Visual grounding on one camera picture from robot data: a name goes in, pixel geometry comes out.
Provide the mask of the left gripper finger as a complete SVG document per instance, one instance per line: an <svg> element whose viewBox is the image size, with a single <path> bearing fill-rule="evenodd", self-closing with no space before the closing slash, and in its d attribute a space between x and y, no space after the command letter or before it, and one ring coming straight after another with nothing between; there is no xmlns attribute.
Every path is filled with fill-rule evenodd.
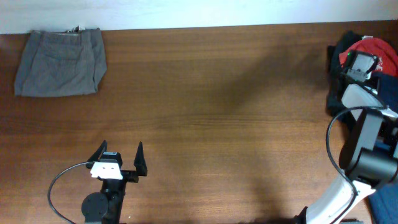
<svg viewBox="0 0 398 224"><path fill-rule="evenodd" d="M99 148L90 156L88 162L98 162L102 154L107 151L107 145L107 141L104 140Z"/></svg>
<svg viewBox="0 0 398 224"><path fill-rule="evenodd" d="M137 176L143 176L143 177L147 176L148 170L144 158L144 148L142 142L139 142L139 145L137 147L137 152L134 159L134 167L136 168Z"/></svg>

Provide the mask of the navy blue shorts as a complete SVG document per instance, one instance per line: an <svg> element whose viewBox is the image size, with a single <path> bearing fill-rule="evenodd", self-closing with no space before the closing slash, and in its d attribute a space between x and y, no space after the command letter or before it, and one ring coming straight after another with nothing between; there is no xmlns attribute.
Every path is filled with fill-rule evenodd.
<svg viewBox="0 0 398 224"><path fill-rule="evenodd" d="M383 73L374 73L379 78L379 97L394 112L397 112L397 78ZM369 196L374 223L397 224L397 184L385 185Z"/></svg>

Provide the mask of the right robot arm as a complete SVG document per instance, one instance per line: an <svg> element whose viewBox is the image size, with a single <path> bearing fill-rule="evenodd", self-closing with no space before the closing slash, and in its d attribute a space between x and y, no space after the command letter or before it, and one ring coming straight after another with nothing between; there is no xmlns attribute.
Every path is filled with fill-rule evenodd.
<svg viewBox="0 0 398 224"><path fill-rule="evenodd" d="M397 183L397 114L364 83L376 68L378 56L352 50L339 76L349 84L345 108L333 117L352 114L356 122L334 160L337 178L313 204L304 207L294 223L340 223L362 199L387 184Z"/></svg>

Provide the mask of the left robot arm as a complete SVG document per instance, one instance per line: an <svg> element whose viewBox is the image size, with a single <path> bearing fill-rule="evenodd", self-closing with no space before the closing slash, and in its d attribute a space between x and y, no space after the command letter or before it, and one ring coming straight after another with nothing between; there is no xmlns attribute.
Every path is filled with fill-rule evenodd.
<svg viewBox="0 0 398 224"><path fill-rule="evenodd" d="M134 170L123 170L121 154L108 151L107 146L108 143L103 141L86 165L92 178L102 181L102 187L100 191L89 194L82 202L81 212L85 223L119 223L126 185L138 183L140 177L147 175L143 143L140 142L137 147Z"/></svg>

